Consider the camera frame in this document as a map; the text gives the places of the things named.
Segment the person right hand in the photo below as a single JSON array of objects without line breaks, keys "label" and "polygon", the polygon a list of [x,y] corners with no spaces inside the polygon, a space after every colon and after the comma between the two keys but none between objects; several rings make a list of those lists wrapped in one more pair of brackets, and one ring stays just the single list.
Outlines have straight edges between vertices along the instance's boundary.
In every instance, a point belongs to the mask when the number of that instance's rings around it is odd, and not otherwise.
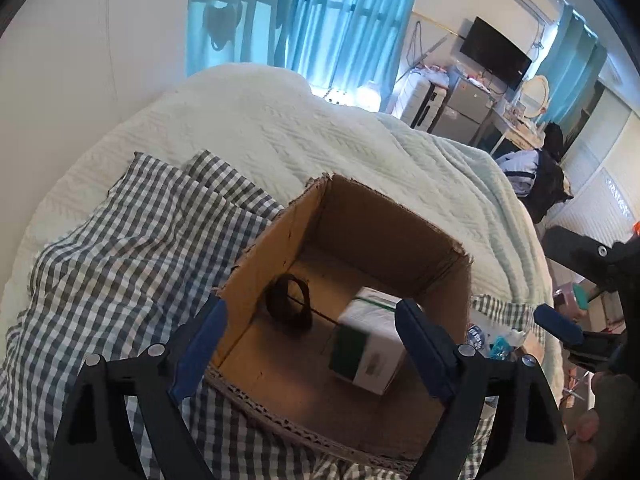
[{"label": "person right hand", "polygon": [[597,373],[594,408],[570,438],[575,479],[639,478],[639,385],[627,375]]}]

